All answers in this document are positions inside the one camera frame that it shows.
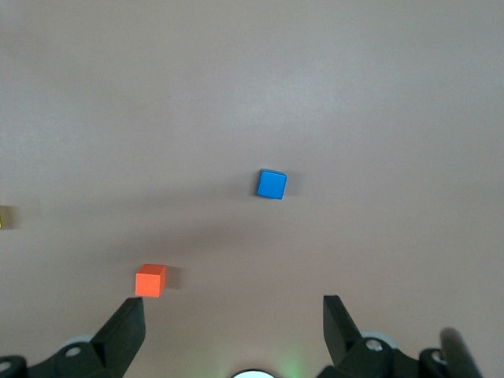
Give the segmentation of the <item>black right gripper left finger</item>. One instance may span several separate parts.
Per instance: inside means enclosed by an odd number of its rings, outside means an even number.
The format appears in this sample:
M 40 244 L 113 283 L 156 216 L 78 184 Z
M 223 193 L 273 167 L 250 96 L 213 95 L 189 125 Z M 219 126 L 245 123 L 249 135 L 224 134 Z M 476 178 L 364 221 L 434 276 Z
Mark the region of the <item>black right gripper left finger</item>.
M 88 342 L 62 347 L 29 366 L 20 355 L 1 357 L 2 377 L 122 377 L 146 337 L 143 299 L 126 299 Z

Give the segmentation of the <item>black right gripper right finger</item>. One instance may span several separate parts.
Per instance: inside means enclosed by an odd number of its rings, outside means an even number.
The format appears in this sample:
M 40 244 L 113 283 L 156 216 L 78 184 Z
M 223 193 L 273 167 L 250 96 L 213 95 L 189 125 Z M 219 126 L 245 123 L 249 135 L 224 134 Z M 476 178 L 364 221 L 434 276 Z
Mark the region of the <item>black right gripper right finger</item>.
M 444 328 L 440 347 L 411 358 L 377 336 L 364 337 L 338 295 L 323 298 L 324 341 L 332 364 L 320 377 L 481 377 L 459 331 Z

